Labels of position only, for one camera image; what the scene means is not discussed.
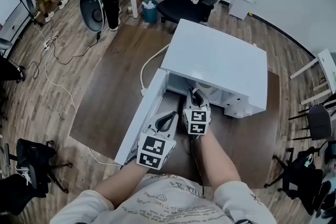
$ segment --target wooden floor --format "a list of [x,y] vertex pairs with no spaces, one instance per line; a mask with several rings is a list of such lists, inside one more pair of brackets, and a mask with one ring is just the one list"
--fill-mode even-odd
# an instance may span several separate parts
[[[95,35],[89,32],[82,22],[78,4],[78,0],[70,0],[67,6],[63,10],[57,10],[53,17],[54,34],[58,35],[56,55],[63,62],[68,61],[72,55],[83,53],[88,46],[95,43]],[[122,24],[138,25],[162,32],[169,32],[174,27],[174,24],[169,22],[149,25],[144,23],[141,17],[131,18],[127,15],[128,6],[130,6],[130,0],[121,0]],[[311,76],[310,73],[305,72],[290,81],[289,76],[300,69],[303,63],[308,63],[311,58],[302,51],[299,52],[297,45],[264,23],[252,17],[241,21],[229,16],[228,8],[224,5],[216,6],[208,25],[251,44],[255,43],[265,50],[268,69],[280,77],[280,119],[274,154],[285,159],[286,147],[294,147],[296,155],[299,150],[313,145],[309,140],[305,142],[290,140],[294,137],[305,136],[306,133],[298,129],[304,127],[306,123],[303,118],[291,122],[288,122],[287,118],[301,109],[299,105],[301,100],[313,95],[312,78],[317,85],[321,76],[320,68],[313,68]],[[50,23],[41,31],[48,39],[51,35]],[[50,80],[68,89],[72,93],[76,106],[80,104],[92,73],[114,36],[115,33],[105,28],[101,41],[96,46],[90,49],[84,57],[76,58],[66,66],[57,63],[52,56],[49,58],[47,73]],[[33,60],[38,61],[43,42],[44,38],[39,31],[32,25],[29,26],[12,53],[11,60],[25,67]],[[43,53],[40,74],[36,80],[32,79],[34,70],[30,68],[27,71],[25,82],[5,83],[9,101],[5,107],[8,121],[2,122],[3,143],[9,143],[10,150],[15,152],[16,141],[19,138],[35,142],[53,139],[58,151],[56,162],[71,161],[74,164],[72,169],[64,168],[56,173],[64,185],[69,187],[70,193],[63,194],[55,185],[51,185],[47,198],[33,199],[23,213],[13,219],[13,222],[17,223],[48,223],[57,211],[76,198],[81,191],[113,174],[115,169],[114,166],[97,163],[85,146],[69,137],[75,109],[69,94],[63,88],[52,85],[46,78],[45,61],[50,53],[51,50]],[[109,161],[104,156],[99,154],[97,156],[103,162]],[[322,158],[318,159],[318,166],[321,166],[321,163]],[[280,167],[273,163],[269,169],[269,179],[276,177],[280,171]],[[308,223],[310,217],[300,202],[287,198],[285,194],[277,193],[276,189],[279,186],[255,190],[255,193],[271,210],[278,223]]]

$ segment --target white cabinet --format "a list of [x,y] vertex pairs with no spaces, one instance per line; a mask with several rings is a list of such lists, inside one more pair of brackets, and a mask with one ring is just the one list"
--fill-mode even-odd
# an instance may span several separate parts
[[218,30],[181,19],[115,161],[124,164],[129,154],[137,150],[138,136],[147,120],[156,114],[166,90],[186,95],[187,89],[195,86],[204,87],[209,102],[224,108],[225,115],[243,118],[264,111],[266,52]]

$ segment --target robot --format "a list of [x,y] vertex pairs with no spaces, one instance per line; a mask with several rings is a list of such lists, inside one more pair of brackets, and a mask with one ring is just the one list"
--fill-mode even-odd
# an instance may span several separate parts
[[[210,107],[206,95],[199,89],[189,89],[183,119],[190,135],[205,135],[210,124]],[[136,163],[160,170],[172,154],[179,117],[176,111],[151,117],[140,133]]]
[[187,91],[183,120],[188,134],[205,135],[210,124],[211,109],[208,97],[198,88]]

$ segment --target dark table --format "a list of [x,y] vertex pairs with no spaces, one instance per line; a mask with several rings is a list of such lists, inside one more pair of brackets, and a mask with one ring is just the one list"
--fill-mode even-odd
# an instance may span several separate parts
[[[171,38],[166,33],[124,25],[94,71],[70,136],[107,157],[115,158],[142,100],[141,67]],[[163,57],[164,54],[156,57],[146,66],[143,72],[145,86],[150,84]],[[223,108],[211,106],[211,128],[250,188],[262,188],[268,175],[278,130],[279,96],[279,77],[268,72],[266,111],[235,119],[224,116]],[[185,96],[167,91],[159,107],[158,113],[177,110],[180,115],[175,137],[177,145],[159,173],[198,181],[182,122],[184,101]]]

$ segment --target whiteboard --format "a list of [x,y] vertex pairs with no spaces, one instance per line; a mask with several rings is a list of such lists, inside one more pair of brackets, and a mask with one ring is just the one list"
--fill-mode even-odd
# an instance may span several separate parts
[[5,24],[19,4],[20,0],[0,0],[0,24]]

